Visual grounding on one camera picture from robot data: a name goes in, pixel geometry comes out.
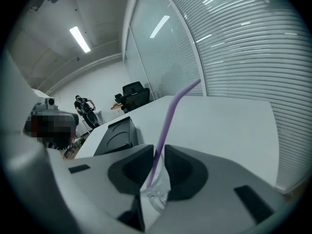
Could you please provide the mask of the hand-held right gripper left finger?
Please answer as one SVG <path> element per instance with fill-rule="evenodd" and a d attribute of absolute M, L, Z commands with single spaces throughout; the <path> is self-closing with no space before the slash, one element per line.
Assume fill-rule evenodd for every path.
<path fill-rule="evenodd" d="M 152 166 L 153 145 L 64 160 L 49 150 L 54 178 L 76 221 L 77 234 L 143 234 L 140 189 Z"/>

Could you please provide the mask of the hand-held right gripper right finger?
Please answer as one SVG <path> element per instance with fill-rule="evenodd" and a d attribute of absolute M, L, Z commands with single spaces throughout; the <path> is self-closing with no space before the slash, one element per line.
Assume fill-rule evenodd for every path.
<path fill-rule="evenodd" d="M 171 191 L 151 234 L 271 234 L 288 215 L 284 197 L 238 163 L 166 145 Z"/>

